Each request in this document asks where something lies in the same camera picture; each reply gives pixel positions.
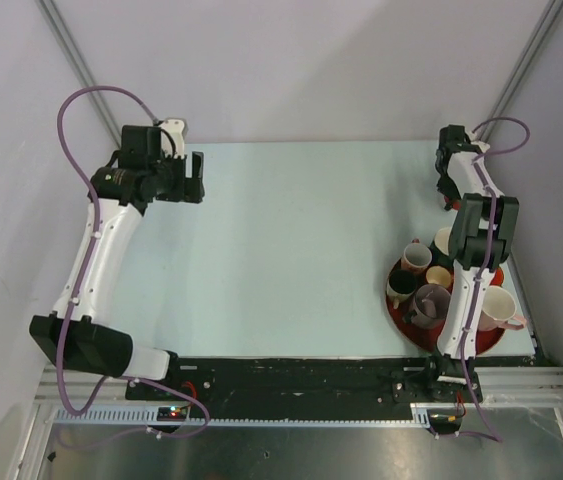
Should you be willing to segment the light pink mug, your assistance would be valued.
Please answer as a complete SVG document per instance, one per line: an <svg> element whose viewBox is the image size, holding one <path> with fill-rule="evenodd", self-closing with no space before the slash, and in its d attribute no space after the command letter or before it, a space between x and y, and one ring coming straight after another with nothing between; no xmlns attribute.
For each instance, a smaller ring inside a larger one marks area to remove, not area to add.
<svg viewBox="0 0 563 480"><path fill-rule="evenodd" d="M527 320L517 313L513 296L500 286L486 289L478 330L491 331L497 328L519 331L527 327Z"/></svg>

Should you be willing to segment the salmon pink printed mug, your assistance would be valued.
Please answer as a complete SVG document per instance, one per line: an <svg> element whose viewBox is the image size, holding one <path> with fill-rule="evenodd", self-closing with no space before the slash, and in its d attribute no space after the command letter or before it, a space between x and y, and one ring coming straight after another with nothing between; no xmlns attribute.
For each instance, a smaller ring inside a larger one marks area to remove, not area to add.
<svg viewBox="0 0 563 480"><path fill-rule="evenodd" d="M429 247L420 242L410 242L403 250L400 259L400 268L420 275L432 263L432 252Z"/></svg>

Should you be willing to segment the small orange-red mug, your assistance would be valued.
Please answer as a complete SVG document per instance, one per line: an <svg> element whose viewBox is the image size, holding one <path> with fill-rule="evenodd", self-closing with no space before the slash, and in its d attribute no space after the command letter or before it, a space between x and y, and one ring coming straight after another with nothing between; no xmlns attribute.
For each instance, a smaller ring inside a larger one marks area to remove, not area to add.
<svg viewBox="0 0 563 480"><path fill-rule="evenodd" d="M450 290L453 284L452 273L442 266L431 266L425 272L425 281L429 285L437 285Z"/></svg>

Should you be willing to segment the red mug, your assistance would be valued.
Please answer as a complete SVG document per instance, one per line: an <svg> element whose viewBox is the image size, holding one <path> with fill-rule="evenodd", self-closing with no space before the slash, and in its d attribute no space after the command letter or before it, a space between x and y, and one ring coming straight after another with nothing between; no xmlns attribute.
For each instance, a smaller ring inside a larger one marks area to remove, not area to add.
<svg viewBox="0 0 563 480"><path fill-rule="evenodd" d="M460 209L461 202L459 200L451 200L447 197L444 198L443 209L445 211L455 210L458 211Z"/></svg>

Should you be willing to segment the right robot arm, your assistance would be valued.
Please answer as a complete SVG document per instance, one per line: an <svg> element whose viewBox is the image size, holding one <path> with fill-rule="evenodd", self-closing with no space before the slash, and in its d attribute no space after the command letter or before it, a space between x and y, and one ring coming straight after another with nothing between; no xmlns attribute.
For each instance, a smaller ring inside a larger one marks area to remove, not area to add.
<svg viewBox="0 0 563 480"><path fill-rule="evenodd" d="M454 283L436 350L453 361L476 356L479 310L495 271L510 255L519 212L519 201L505 195L487 172L488 150L461 125L439 132L437 190L447 209L459 208L448 240Z"/></svg>

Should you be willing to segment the brown patterned mug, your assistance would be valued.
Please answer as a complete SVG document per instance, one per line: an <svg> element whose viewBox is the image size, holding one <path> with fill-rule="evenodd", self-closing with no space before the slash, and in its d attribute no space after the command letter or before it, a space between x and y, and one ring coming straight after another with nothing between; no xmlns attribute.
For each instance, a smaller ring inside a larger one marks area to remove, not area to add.
<svg viewBox="0 0 563 480"><path fill-rule="evenodd" d="M417 278L408 270L397 269L390 273L387 285L386 295L389 304L397 309L401 304L406 302L417 289Z"/></svg>

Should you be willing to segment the large orange mug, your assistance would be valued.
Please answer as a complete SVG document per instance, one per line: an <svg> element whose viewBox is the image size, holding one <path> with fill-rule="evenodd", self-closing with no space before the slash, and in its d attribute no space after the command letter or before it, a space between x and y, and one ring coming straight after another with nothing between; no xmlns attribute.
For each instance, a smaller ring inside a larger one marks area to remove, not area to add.
<svg viewBox="0 0 563 480"><path fill-rule="evenodd" d="M492 277L490 284L492 286L502 286L505 280L505 274L501 267L498 267Z"/></svg>

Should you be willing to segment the mauve mug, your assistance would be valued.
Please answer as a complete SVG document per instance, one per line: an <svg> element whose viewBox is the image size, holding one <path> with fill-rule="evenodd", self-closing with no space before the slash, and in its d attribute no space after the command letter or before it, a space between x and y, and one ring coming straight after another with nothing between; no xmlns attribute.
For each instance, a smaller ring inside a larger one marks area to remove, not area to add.
<svg viewBox="0 0 563 480"><path fill-rule="evenodd" d="M450 300L451 294L443 286L423 285L415 292L403 321L425 330L432 330L445 321Z"/></svg>

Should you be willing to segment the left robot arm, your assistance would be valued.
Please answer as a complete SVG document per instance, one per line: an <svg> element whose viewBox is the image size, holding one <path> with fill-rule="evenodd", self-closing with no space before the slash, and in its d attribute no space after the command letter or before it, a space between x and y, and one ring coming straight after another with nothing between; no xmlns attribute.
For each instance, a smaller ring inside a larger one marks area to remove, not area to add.
<svg viewBox="0 0 563 480"><path fill-rule="evenodd" d="M126 125L121 146L91 177L88 217L69 279L51 313L29 332L54 365L113 378L147 378L162 399L182 389L173 353L146 347L113 328L112 297L130 240L153 201L203 200L204 156L186 153L184 120Z"/></svg>

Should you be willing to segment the dark green mug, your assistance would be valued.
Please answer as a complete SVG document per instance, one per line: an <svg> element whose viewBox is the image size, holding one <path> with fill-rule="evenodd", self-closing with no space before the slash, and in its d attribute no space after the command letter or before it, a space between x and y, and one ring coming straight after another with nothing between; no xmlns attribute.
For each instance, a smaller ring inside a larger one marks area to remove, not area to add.
<svg viewBox="0 0 563 480"><path fill-rule="evenodd" d="M453 260L449 256L449 239L451 227L439 229L432 239L429 249L432 253L432 265L438 265L446 269L453 268Z"/></svg>

